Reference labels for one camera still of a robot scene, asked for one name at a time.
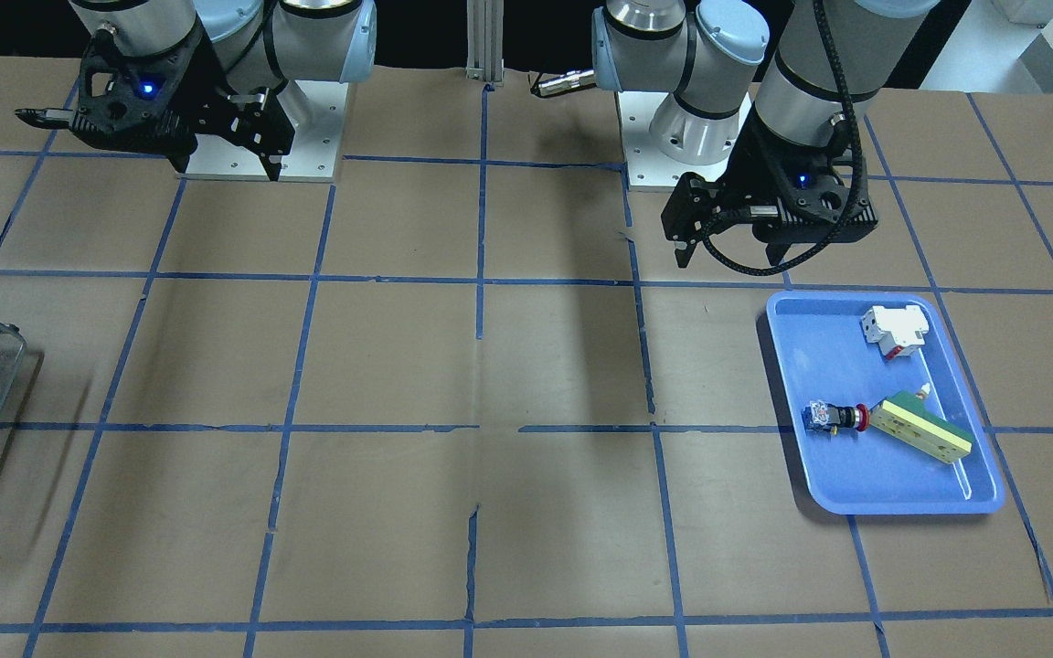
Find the white plastic part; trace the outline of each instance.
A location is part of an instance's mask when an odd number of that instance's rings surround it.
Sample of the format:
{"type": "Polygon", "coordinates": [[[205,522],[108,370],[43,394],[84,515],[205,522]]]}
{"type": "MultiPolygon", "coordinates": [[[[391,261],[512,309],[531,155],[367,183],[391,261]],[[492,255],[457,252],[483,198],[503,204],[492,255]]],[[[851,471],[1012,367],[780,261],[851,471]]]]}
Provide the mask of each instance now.
{"type": "Polygon", "coordinates": [[[916,304],[903,308],[874,305],[860,318],[860,328],[867,341],[876,343],[886,361],[891,361],[920,350],[929,332],[929,320],[916,304]]]}

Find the blue plastic tray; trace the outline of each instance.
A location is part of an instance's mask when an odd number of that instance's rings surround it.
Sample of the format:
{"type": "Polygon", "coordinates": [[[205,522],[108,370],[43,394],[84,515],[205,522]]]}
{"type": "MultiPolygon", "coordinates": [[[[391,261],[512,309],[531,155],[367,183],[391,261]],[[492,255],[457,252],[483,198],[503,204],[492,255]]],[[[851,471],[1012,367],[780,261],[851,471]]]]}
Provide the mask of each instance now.
{"type": "Polygon", "coordinates": [[[910,295],[786,291],[766,301],[766,318],[815,502],[836,514],[989,514],[1001,507],[1006,487],[935,308],[910,295]],[[860,330],[860,317],[873,304],[918,304],[929,320],[923,348],[886,362],[860,330]],[[871,407],[927,382],[929,412],[969,428],[976,439],[973,452],[952,465],[875,427],[831,437],[802,425],[811,400],[871,407]]]}

